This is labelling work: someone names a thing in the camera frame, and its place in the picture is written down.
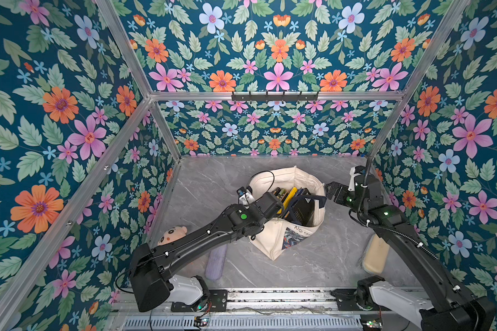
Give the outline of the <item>beige pouch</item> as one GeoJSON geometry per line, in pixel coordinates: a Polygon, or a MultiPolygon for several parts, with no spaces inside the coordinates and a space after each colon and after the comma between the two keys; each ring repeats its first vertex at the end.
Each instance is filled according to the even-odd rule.
{"type": "Polygon", "coordinates": [[[381,275],[385,269],[390,246],[378,235],[374,235],[363,255],[362,267],[370,274],[381,275]]]}

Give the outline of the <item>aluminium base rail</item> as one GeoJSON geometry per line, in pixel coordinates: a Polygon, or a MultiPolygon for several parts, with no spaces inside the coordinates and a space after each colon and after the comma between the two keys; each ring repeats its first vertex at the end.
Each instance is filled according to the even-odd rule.
{"type": "Polygon", "coordinates": [[[361,308],[354,287],[225,288],[193,312],[166,302],[141,313],[124,295],[106,330],[417,330],[385,307],[361,308]]]}

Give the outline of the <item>black book gold title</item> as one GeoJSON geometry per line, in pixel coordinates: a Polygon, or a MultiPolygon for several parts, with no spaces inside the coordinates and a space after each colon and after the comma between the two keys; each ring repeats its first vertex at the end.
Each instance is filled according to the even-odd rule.
{"type": "Polygon", "coordinates": [[[312,227],[315,211],[315,198],[308,194],[294,198],[290,208],[290,222],[299,226],[312,227]]]}

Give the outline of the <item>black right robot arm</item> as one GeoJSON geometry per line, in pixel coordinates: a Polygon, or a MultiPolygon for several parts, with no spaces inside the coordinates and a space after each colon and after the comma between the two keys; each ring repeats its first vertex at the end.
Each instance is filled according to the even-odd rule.
{"type": "Polygon", "coordinates": [[[382,184],[364,166],[351,169],[348,184],[331,182],[325,196],[349,208],[351,218],[372,229],[405,262],[427,294],[426,299],[394,288],[380,276],[358,282],[357,305],[385,307],[421,330],[489,330],[495,305],[478,297],[440,263],[420,239],[404,212],[384,202],[382,184]]]}

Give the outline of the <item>cream canvas tote bag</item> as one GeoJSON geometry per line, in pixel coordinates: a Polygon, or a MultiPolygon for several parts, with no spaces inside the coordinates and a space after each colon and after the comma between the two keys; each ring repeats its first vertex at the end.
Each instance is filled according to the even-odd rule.
{"type": "Polygon", "coordinates": [[[290,201],[287,209],[278,213],[276,217],[265,223],[263,231],[251,240],[251,243],[271,260],[276,260],[286,249],[300,244],[311,237],[322,225],[325,216],[325,204],[327,198],[324,195],[324,185],[315,176],[294,166],[292,168],[280,168],[266,170],[256,174],[250,180],[248,186],[252,187],[253,196],[259,199],[266,192],[273,193],[276,197],[283,191],[281,201],[285,194],[293,187],[298,191],[294,198],[308,194],[315,198],[315,211],[312,227],[299,226],[291,223],[290,208],[294,198],[290,201]]]}

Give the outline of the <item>purple pouch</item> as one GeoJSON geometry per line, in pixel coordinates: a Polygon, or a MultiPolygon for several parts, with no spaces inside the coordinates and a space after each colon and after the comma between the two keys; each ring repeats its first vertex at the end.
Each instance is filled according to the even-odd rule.
{"type": "Polygon", "coordinates": [[[210,252],[205,270],[207,279],[217,281],[222,277],[227,249],[227,245],[222,245],[210,252]]]}

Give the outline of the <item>yellow spine book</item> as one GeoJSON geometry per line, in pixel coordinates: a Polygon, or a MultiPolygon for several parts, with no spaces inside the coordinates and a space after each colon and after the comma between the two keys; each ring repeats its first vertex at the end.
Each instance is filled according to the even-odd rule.
{"type": "Polygon", "coordinates": [[[280,214],[282,214],[287,209],[290,201],[292,200],[292,198],[295,197],[297,191],[298,191],[297,187],[293,187],[291,190],[289,190],[287,192],[287,194],[284,195],[284,197],[282,199],[283,209],[280,210],[280,212],[279,212],[280,214]]]}

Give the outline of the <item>plush doll toy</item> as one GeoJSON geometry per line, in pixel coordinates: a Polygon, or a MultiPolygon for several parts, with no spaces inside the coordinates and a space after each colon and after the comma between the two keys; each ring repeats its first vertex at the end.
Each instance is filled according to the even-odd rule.
{"type": "Polygon", "coordinates": [[[179,239],[186,237],[188,232],[185,226],[175,226],[168,229],[157,242],[157,245],[167,245],[179,239]]]}

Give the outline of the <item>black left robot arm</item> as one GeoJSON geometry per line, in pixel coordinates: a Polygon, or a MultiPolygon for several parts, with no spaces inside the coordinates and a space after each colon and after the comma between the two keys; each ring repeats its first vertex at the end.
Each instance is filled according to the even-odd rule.
{"type": "Polygon", "coordinates": [[[247,205],[228,206],[211,223],[181,239],[154,248],[138,246],[129,273],[138,311],[146,313],[165,302],[183,303],[195,312],[204,309],[211,296],[204,279],[177,273],[215,248],[244,237],[255,239],[281,209],[282,202],[265,193],[247,205]]]}

